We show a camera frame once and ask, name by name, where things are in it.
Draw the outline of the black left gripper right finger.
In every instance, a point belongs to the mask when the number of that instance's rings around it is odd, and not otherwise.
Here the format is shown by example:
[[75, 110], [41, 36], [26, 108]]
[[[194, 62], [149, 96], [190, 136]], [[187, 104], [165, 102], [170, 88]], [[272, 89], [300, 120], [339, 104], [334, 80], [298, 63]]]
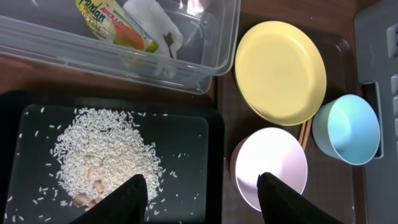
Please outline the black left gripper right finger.
[[266, 224], [341, 224], [270, 172], [258, 176], [257, 196]]

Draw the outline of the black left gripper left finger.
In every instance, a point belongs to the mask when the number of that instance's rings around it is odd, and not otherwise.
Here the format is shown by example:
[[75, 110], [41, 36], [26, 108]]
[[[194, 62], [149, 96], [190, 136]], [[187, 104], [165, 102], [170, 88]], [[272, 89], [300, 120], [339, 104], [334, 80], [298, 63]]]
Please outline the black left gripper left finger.
[[136, 174], [70, 224], [143, 224], [147, 203], [146, 180]]

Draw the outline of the pink bowl with food scraps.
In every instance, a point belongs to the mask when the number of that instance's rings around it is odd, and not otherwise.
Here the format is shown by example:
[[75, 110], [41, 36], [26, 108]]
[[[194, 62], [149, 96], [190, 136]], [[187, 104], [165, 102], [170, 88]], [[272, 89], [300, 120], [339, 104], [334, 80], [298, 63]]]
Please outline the pink bowl with food scraps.
[[258, 176], [270, 172], [297, 193], [303, 194], [308, 164], [304, 150], [294, 136], [280, 128], [263, 128], [235, 147], [229, 171], [242, 198], [260, 212]]

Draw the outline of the green yellow snack wrapper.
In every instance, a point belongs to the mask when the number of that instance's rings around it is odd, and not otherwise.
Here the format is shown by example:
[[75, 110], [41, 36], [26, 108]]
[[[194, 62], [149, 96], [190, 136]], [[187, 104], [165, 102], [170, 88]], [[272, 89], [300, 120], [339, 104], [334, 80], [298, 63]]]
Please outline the green yellow snack wrapper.
[[105, 42], [154, 53], [158, 42], [115, 0], [75, 0], [87, 26]]

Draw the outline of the white napkin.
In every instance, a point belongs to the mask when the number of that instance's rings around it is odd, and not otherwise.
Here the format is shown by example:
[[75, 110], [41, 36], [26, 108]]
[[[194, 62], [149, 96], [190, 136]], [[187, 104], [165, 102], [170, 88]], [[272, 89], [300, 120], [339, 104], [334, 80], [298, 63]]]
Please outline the white napkin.
[[157, 54], [177, 58], [177, 51], [183, 44], [183, 35], [157, 1], [128, 0], [123, 9], [158, 43], [159, 48], [155, 51]]

